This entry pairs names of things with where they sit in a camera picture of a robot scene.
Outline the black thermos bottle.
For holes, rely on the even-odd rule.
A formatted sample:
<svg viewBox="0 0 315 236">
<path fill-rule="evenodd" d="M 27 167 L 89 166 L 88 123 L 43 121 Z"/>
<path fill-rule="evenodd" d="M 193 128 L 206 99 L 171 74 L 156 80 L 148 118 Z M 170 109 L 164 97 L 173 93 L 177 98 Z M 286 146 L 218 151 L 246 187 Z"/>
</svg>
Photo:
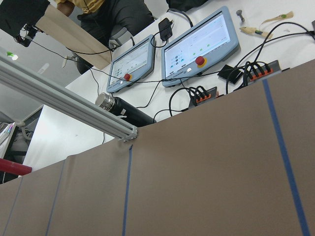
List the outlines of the black thermos bottle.
<svg viewBox="0 0 315 236">
<path fill-rule="evenodd" d="M 143 127 L 156 122 L 154 118 L 127 103 L 123 99 L 110 96 L 106 93 L 101 93 L 96 98 L 95 104 L 137 127 Z"/>
</svg>

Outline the orange black usb hub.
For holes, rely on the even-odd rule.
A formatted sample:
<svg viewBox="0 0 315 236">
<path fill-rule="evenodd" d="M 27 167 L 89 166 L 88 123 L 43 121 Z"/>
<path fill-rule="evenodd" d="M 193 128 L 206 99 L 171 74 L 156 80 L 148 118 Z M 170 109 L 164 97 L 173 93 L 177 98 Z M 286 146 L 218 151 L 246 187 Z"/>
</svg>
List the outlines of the orange black usb hub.
<svg viewBox="0 0 315 236">
<path fill-rule="evenodd" d="M 217 87 L 213 87 L 210 89 L 205 89 L 203 86 L 189 87 L 189 106 L 191 109 L 193 107 L 199 106 L 205 102 L 216 99 L 219 96 L 219 92 Z"/>
<path fill-rule="evenodd" d="M 270 63 L 257 62 L 257 65 L 251 66 L 248 69 L 247 76 L 248 84 L 256 82 L 260 79 L 266 79 L 267 77 L 281 73 L 281 67 L 278 60 L 274 60 Z"/>
</svg>

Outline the blue teach pendant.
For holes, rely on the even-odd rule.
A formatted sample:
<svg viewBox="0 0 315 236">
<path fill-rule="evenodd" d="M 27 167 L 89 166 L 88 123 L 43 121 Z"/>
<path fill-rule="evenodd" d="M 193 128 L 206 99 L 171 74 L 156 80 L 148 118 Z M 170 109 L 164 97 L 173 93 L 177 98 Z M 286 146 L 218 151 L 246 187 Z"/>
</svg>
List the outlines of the blue teach pendant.
<svg viewBox="0 0 315 236">
<path fill-rule="evenodd" d="M 155 64 L 154 36 L 150 34 L 111 63 L 106 92 L 115 93 L 149 75 Z"/>
<path fill-rule="evenodd" d="M 179 85 L 225 61 L 239 48 L 229 9 L 223 6 L 162 48 L 162 85 Z"/>
</svg>

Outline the black power adapter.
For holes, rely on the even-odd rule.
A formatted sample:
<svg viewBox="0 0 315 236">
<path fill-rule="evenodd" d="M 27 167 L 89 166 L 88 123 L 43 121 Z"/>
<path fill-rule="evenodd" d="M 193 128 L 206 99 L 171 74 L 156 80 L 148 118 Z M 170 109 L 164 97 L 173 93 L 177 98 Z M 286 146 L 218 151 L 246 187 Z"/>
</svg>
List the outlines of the black power adapter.
<svg viewBox="0 0 315 236">
<path fill-rule="evenodd" d="M 167 41 L 173 35 L 171 26 L 172 21 L 168 18 L 164 18 L 161 22 L 159 22 L 158 29 L 162 41 Z"/>
</svg>

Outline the person in dark jacket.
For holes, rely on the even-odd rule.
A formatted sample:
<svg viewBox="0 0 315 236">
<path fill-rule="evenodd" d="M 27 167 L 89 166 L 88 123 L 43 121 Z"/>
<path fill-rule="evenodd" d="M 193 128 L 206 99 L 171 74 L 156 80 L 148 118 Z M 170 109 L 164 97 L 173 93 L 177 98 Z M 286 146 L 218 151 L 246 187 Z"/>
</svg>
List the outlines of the person in dark jacket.
<svg viewBox="0 0 315 236">
<path fill-rule="evenodd" d="M 57 0 L 57 9 L 70 16 L 75 7 L 80 26 L 100 43 L 109 47 L 114 26 L 125 27 L 135 36 L 155 21 L 143 0 Z"/>
</svg>

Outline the cardboard sheet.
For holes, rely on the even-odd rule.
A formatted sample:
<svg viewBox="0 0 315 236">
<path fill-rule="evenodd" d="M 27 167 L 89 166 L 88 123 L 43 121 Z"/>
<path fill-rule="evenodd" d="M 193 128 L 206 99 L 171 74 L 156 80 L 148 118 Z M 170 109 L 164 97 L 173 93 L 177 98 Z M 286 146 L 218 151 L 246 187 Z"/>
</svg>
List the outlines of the cardboard sheet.
<svg viewBox="0 0 315 236">
<path fill-rule="evenodd" d="M 36 26 L 98 69 L 111 63 L 107 47 L 51 4 Z"/>
</svg>

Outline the red bottle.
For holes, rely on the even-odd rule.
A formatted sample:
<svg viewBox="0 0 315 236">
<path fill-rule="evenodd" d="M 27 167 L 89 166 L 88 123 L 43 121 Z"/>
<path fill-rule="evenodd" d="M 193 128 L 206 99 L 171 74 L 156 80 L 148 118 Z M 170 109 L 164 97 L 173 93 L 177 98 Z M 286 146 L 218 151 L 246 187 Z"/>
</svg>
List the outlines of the red bottle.
<svg viewBox="0 0 315 236">
<path fill-rule="evenodd" d="M 0 159 L 0 170 L 2 172 L 14 174 L 14 175 L 27 175 L 32 172 L 32 167 L 22 165 L 6 159 Z"/>
</svg>

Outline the black monitor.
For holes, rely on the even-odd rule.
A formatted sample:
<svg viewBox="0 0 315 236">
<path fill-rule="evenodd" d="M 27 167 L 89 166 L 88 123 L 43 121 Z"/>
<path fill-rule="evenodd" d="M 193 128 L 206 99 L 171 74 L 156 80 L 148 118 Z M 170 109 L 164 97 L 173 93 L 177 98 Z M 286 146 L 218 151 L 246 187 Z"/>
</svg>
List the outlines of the black monitor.
<svg viewBox="0 0 315 236">
<path fill-rule="evenodd" d="M 49 5 L 48 0 L 3 0 L 0 3 L 0 29 L 28 47 L 37 32 L 35 25 Z"/>
</svg>

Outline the aluminium frame post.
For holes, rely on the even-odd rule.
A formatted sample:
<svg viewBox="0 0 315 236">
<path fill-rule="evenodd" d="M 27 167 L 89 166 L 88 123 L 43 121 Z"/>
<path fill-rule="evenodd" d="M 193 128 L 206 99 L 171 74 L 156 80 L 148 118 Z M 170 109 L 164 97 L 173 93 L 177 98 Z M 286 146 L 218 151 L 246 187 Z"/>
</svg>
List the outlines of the aluminium frame post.
<svg viewBox="0 0 315 236">
<path fill-rule="evenodd" d="M 0 83 L 112 137 L 123 141 L 137 137 L 136 126 L 4 55 Z"/>
</svg>

